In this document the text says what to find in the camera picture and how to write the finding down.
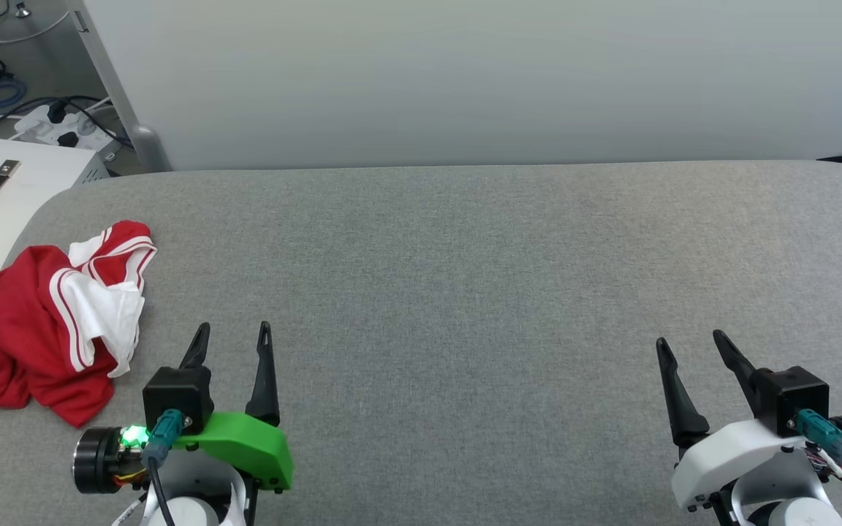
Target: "gray table surface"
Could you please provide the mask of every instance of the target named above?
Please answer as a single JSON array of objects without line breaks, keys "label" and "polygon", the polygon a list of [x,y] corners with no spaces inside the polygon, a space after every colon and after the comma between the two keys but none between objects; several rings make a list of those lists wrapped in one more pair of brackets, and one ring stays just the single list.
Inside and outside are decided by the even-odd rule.
[{"label": "gray table surface", "polygon": [[[120,219],[159,252],[133,370],[92,424],[140,420],[203,321],[217,408],[241,410],[267,319],[297,472],[260,524],[714,524],[672,500],[658,336],[714,429],[749,417],[718,327],[758,366],[821,376],[842,413],[838,164],[136,176],[60,194],[19,247]],[[0,524],[130,502],[75,492],[79,433],[0,410]]]}]

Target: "green led light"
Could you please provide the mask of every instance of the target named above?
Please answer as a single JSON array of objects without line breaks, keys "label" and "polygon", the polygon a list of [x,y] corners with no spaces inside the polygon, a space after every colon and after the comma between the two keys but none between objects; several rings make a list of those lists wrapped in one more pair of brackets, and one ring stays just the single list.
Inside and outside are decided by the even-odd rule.
[{"label": "green led light", "polygon": [[149,434],[147,427],[123,427],[120,442],[126,447],[141,447],[143,443],[148,442],[150,436],[151,434]]}]

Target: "teal connector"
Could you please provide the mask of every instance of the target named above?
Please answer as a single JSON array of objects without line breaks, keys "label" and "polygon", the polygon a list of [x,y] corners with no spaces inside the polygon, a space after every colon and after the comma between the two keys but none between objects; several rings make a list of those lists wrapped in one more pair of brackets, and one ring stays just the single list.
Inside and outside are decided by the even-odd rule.
[{"label": "teal connector", "polygon": [[802,409],[795,419],[794,428],[842,465],[842,432],[830,420],[810,409]]},{"label": "teal connector", "polygon": [[149,459],[155,459],[158,467],[164,464],[167,453],[174,446],[184,431],[184,415],[177,409],[168,409],[162,413],[158,423],[151,430],[148,445],[141,452],[141,464],[148,468]]}]

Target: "white wall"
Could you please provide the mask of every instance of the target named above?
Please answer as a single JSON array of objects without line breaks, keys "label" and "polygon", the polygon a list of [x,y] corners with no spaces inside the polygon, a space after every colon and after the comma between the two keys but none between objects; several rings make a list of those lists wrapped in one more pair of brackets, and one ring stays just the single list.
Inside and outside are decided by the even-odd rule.
[{"label": "white wall", "polygon": [[842,154],[833,0],[83,3],[174,169]]}]

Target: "robotic arm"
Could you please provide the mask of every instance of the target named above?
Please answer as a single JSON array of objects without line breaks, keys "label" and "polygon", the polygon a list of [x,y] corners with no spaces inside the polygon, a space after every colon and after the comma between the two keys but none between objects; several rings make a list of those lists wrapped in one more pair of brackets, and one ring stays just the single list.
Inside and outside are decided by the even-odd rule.
[{"label": "robotic arm", "polygon": [[[842,482],[842,416],[828,419],[829,386],[801,367],[756,369],[721,330],[714,342],[754,419],[710,433],[678,376],[664,338],[656,344],[682,509],[713,509],[721,526],[842,526],[822,483]],[[762,505],[748,517],[744,508]]]},{"label": "robotic arm", "polygon": [[81,493],[144,489],[116,524],[145,502],[140,526],[252,526],[260,490],[291,489],[294,462],[278,430],[271,327],[262,322],[258,371],[245,413],[219,413],[203,366],[210,324],[200,325],[180,367],[161,367],[143,390],[150,427],[91,427],[77,443]]}]

